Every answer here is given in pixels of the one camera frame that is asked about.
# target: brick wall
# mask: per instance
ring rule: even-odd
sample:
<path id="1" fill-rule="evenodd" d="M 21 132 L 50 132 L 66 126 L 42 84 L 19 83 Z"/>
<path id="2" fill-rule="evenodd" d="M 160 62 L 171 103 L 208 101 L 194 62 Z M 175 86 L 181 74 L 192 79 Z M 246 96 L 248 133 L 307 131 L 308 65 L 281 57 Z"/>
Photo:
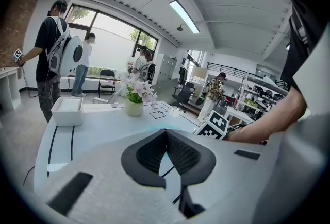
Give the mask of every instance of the brick wall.
<path id="1" fill-rule="evenodd" d="M 13 53 L 23 53 L 24 37 L 38 0 L 11 0 L 0 22 L 0 67 L 16 66 Z"/>

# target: tree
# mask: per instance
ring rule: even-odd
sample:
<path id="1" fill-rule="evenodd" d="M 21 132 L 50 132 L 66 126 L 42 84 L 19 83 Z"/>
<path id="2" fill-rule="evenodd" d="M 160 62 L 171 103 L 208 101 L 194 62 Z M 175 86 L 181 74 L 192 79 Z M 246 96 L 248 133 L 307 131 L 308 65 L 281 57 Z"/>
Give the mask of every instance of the tree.
<path id="1" fill-rule="evenodd" d="M 139 32 L 140 32 L 139 30 L 134 29 L 134 32 L 129 34 L 130 39 L 132 41 L 136 41 L 136 38 L 138 37 Z M 140 45 L 145 45 L 150 50 L 154 50 L 154 43 L 153 43 L 153 41 L 151 41 L 150 36 L 148 36 L 145 33 L 141 32 L 139 41 L 141 41 L 141 42 L 139 42 Z"/>
<path id="2" fill-rule="evenodd" d="M 74 7 L 70 12 L 68 22 L 73 23 L 76 19 L 81 19 L 81 18 L 89 15 L 89 13 L 90 13 L 89 10 Z"/>

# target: orchid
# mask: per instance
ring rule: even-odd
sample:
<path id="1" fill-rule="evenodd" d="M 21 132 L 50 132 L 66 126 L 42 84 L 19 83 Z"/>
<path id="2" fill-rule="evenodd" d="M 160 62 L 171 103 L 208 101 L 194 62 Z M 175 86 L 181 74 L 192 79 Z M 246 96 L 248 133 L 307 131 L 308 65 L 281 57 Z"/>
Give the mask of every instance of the orchid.
<path id="1" fill-rule="evenodd" d="M 157 95 L 153 94 L 154 89 L 146 82 L 126 80 L 126 97 L 133 103 L 148 103 L 151 102 L 152 106 L 156 103 Z"/>

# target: fluorescent light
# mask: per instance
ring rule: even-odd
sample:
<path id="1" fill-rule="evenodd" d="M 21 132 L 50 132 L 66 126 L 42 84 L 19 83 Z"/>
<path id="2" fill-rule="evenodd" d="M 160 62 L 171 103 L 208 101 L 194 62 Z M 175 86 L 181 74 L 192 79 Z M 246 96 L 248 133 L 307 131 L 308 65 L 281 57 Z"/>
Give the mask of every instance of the fluorescent light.
<path id="1" fill-rule="evenodd" d="M 184 7 L 179 3 L 178 0 L 174 0 L 170 2 L 171 7 L 180 15 L 180 17 L 186 22 L 188 27 L 193 33 L 199 33 L 197 26 L 195 25 L 194 21 L 191 19 L 190 15 L 184 9 Z"/>

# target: sneaker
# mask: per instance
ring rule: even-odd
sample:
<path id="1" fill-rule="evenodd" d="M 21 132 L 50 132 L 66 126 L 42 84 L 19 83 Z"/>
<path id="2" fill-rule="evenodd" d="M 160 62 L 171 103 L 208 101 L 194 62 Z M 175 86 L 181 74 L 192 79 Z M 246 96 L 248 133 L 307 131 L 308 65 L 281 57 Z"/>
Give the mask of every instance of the sneaker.
<path id="1" fill-rule="evenodd" d="M 76 97 L 86 97 L 85 93 L 77 94 Z"/>

